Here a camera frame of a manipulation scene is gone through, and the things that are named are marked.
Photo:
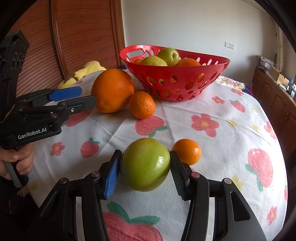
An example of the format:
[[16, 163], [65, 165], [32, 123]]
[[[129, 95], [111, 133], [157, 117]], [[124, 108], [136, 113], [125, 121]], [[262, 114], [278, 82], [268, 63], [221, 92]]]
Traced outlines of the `person's left hand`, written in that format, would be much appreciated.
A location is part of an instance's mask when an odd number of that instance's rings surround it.
[[17, 162], [16, 170], [21, 175], [29, 174], [33, 169], [35, 152], [36, 149], [34, 143], [27, 144], [21, 147], [18, 151], [4, 150], [3, 148], [1, 148], [0, 176], [11, 180], [11, 176], [5, 167], [5, 162]]

